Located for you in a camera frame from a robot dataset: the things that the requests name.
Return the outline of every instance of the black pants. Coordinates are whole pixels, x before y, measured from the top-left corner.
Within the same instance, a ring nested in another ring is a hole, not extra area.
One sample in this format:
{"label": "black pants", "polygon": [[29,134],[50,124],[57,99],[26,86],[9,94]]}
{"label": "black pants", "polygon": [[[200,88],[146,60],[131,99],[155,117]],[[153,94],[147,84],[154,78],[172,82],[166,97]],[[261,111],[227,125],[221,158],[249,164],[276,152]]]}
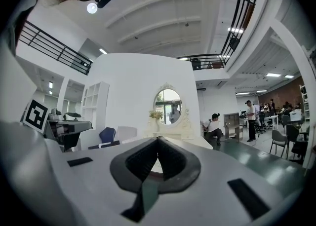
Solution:
{"label": "black pants", "polygon": [[255,120],[248,120],[249,122],[249,139],[256,140]]}
{"label": "black pants", "polygon": [[217,141],[220,141],[222,136],[222,131],[220,129],[215,129],[211,132],[208,132],[205,136],[205,140],[207,140],[209,143],[211,143],[212,138],[217,136]]}

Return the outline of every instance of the white t-shirt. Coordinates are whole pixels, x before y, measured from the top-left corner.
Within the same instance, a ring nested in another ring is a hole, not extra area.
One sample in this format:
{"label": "white t-shirt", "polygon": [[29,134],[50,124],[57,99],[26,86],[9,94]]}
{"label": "white t-shirt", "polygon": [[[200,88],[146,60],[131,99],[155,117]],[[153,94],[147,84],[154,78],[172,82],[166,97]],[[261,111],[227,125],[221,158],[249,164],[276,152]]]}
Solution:
{"label": "white t-shirt", "polygon": [[212,131],[214,131],[214,130],[216,130],[216,129],[218,129],[218,127],[219,127],[219,121],[209,121],[209,120],[207,120],[204,124],[204,127],[206,128],[208,128],[208,132],[212,132]]}
{"label": "white t-shirt", "polygon": [[[256,113],[255,107],[254,107],[253,105],[251,105],[251,106],[249,107],[247,113],[248,113],[248,114],[249,114],[249,113]],[[249,116],[248,116],[248,120],[255,120],[255,119],[256,119],[255,115],[249,115]]]}

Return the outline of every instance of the brick wall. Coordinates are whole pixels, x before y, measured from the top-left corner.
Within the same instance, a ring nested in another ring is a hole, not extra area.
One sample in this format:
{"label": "brick wall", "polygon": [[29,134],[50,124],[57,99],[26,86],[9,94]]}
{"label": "brick wall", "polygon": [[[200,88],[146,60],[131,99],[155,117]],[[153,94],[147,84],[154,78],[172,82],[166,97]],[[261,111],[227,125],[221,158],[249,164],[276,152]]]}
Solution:
{"label": "brick wall", "polygon": [[270,99],[273,99],[276,108],[282,108],[286,101],[291,103],[293,107],[300,102],[302,104],[302,111],[304,111],[300,85],[304,85],[302,77],[298,77],[289,84],[279,87],[276,90],[260,95],[258,97],[259,103],[269,103]]}

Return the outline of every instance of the blue chair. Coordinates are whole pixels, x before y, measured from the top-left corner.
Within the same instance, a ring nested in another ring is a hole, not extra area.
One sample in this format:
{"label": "blue chair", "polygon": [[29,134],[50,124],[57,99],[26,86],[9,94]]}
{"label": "blue chair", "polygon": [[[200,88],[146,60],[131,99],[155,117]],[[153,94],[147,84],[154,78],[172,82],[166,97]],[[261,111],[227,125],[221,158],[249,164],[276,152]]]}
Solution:
{"label": "blue chair", "polygon": [[95,146],[88,147],[89,150],[103,148],[105,145],[111,145],[114,142],[116,131],[114,128],[106,127],[102,132],[100,132],[99,137],[102,143]]}

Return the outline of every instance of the man standing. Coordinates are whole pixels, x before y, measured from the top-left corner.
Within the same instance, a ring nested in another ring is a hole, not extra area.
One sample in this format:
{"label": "man standing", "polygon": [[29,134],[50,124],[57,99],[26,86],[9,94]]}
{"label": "man standing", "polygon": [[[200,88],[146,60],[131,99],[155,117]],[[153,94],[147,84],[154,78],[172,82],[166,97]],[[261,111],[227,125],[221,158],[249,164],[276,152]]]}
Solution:
{"label": "man standing", "polygon": [[221,136],[222,136],[222,130],[219,129],[219,120],[218,120],[218,114],[212,115],[212,120],[206,121],[203,125],[205,128],[208,129],[207,134],[205,135],[205,139],[210,144],[212,141],[213,136],[217,136],[217,145],[221,145]]}
{"label": "man standing", "polygon": [[248,116],[248,123],[249,123],[249,140],[247,142],[252,142],[253,140],[256,140],[256,131],[255,131],[255,107],[251,104],[251,101],[248,100],[247,102],[247,106],[249,107],[248,112],[247,112],[247,116]]}
{"label": "man standing", "polygon": [[275,103],[273,102],[273,99],[270,99],[270,103],[271,103],[271,115],[275,115],[276,114],[276,106],[275,106]]}

